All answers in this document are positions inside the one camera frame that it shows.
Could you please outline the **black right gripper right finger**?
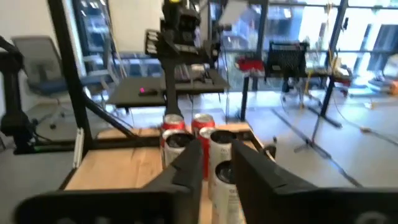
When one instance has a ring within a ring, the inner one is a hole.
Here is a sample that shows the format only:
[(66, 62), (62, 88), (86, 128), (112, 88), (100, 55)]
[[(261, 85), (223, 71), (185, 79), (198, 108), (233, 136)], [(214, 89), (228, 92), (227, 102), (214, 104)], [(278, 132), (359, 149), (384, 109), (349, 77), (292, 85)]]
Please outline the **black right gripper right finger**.
[(247, 223), (397, 224), (396, 188), (317, 187), (241, 141), (231, 150)]

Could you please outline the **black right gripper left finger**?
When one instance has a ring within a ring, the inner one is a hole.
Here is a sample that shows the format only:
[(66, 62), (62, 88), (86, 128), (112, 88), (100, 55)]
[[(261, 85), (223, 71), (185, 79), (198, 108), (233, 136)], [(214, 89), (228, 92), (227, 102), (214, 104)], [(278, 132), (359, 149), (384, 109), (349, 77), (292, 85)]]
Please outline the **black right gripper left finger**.
[(192, 140), (141, 188), (53, 191), (23, 200), (14, 223), (198, 223), (202, 190), (201, 142)]

